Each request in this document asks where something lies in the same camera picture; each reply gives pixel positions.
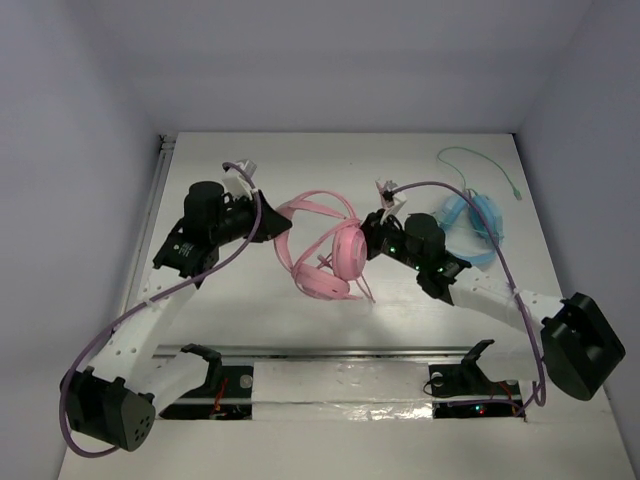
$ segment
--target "pink headphone ear cup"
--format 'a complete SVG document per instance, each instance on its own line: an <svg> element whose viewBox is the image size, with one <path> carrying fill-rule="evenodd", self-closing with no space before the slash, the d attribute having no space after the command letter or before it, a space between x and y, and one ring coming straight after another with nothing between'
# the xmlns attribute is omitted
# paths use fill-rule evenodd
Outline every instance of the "pink headphone ear cup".
<svg viewBox="0 0 640 480"><path fill-rule="evenodd" d="M301 264L294 278L307 295L323 300L339 300L349 295L349 284L330 273Z"/></svg>
<svg viewBox="0 0 640 480"><path fill-rule="evenodd" d="M333 237L333 273L347 282L362 275L367 261L367 244L364 233L357 226L347 227Z"/></svg>

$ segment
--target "white enclosure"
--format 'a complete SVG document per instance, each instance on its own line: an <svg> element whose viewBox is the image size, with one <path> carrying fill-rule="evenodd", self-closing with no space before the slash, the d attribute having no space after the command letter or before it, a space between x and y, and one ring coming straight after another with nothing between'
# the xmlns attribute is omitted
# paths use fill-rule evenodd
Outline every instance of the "white enclosure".
<svg viewBox="0 0 640 480"><path fill-rule="evenodd" d="M637 0L0 2L0 478L57 478L58 383L120 306L159 135L194 130L515 134L563 292L627 348L637 464L638 25Z"/></svg>

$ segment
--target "white table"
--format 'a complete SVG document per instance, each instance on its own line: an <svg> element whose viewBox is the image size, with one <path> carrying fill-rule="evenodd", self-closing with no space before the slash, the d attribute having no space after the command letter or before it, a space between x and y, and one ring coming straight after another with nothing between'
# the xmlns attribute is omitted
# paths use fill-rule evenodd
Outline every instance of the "white table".
<svg viewBox="0 0 640 480"><path fill-rule="evenodd" d="M232 134L183 133L178 137L155 222L150 223L137 278L182 215L189 185L218 180L220 164L251 158L254 179L277 207L310 189L346 195L364 218L378 208L374 180L398 184L432 179L459 186L455 173L438 165L440 149L461 145L499 161L523 195L516 201L500 172L464 152L448 152L469 184L503 210L504 252L522 288L560 295L513 139L509 135L423 134ZM434 211L449 194L410 190L402 212ZM337 207L335 202L328 203ZM291 245L300 252L331 220L300 213ZM461 230L451 246L473 249ZM236 245L224 247L221 257ZM487 269L501 276L498 264ZM273 350L447 350L494 338L492 355L528 355L526 337L472 312L427 297L414 274L378 258L365 269L377 299L321 302L302 296L273 254L271 244L253 245L231 266L211 277L167 334L166 350L198 342L216 347ZM134 282L135 297L144 282ZM70 478L633 478L609 403L600 392L582 403L550 388L549 406L532 409L529 423L514 419L438 421L158 421L133 455L118 453L87 461L68 453L61 479Z"/></svg>

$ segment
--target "red wire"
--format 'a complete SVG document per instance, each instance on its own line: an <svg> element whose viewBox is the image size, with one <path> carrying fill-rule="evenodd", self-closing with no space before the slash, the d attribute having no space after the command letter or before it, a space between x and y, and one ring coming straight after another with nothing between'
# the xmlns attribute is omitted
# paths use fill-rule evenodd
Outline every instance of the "red wire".
<svg viewBox="0 0 640 480"><path fill-rule="evenodd" d="M503 382L499 382L498 385L500 386L500 388L502 388L505 392L507 392L507 396L509 397L509 400L511 400L511 390L509 390L507 388L507 386L503 383ZM511 412L515 415L516 414L516 408L512 405L511 406Z"/></svg>
<svg viewBox="0 0 640 480"><path fill-rule="evenodd" d="M215 401L213 402L213 411L211 414L215 414L220 411L220 400L224 397L224 389L227 387L227 383L229 383L229 379L225 378L222 381L222 385L220 386L220 391L216 395Z"/></svg>

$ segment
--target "robotic arm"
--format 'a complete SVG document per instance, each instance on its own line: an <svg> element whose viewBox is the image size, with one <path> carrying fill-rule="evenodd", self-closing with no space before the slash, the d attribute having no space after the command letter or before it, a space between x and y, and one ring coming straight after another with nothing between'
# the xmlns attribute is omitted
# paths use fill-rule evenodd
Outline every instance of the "robotic arm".
<svg viewBox="0 0 640 480"><path fill-rule="evenodd" d="M190 187L184 201L184 217L153 259L154 268L176 270L176 280L200 278L218 263L221 246L249 236L258 215L259 224L251 242L272 240L291 228L291 222L269 206L262 192L254 191L243 180L245 176L250 179L255 165L246 161L236 167L244 175L234 169L227 171L223 178L227 193L216 182L199 182ZM162 289L156 279L152 272L149 291ZM151 366L164 333L201 284L195 282L172 294L167 291L155 302L146 300L147 308L139 309L123 323L84 371L70 374L67 392L65 376L63 407L71 429L134 451L146 439L156 413L190 390L220 384L220 354L200 345L182 348L162 368Z"/></svg>
<svg viewBox="0 0 640 480"><path fill-rule="evenodd" d="M381 193L386 208L369 214L361 226L368 260L380 254L391 257L418 272L418 285L430 297L525 330L507 282L449 253L444 231L431 215L411 214L402 227L389 211L397 212L406 199L396 198L391 190ZM596 303L581 293L569 299L518 293L532 320L533 333L541 338L549 378L571 397L590 400L625 356L622 343ZM491 343L485 342L475 360Z"/></svg>

